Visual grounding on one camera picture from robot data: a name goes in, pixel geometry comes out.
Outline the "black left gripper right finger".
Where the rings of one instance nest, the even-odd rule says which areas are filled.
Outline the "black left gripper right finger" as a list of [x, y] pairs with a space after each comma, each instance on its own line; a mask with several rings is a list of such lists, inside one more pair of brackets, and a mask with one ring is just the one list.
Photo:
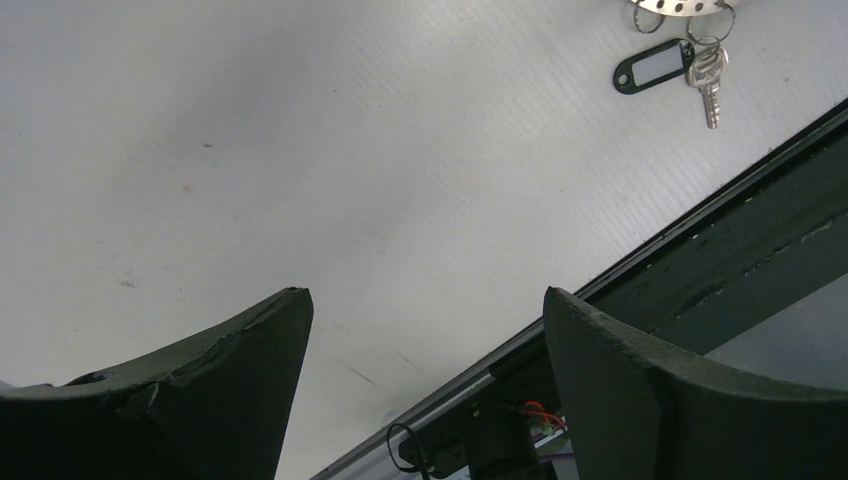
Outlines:
[[847, 395], [732, 368], [547, 290], [547, 349], [583, 479], [843, 479]]

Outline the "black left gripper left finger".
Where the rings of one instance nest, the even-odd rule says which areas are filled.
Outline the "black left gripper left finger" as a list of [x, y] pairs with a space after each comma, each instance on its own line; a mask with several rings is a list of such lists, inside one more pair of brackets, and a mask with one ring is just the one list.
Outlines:
[[286, 288], [67, 384], [1, 394], [5, 479], [271, 479], [314, 315]]

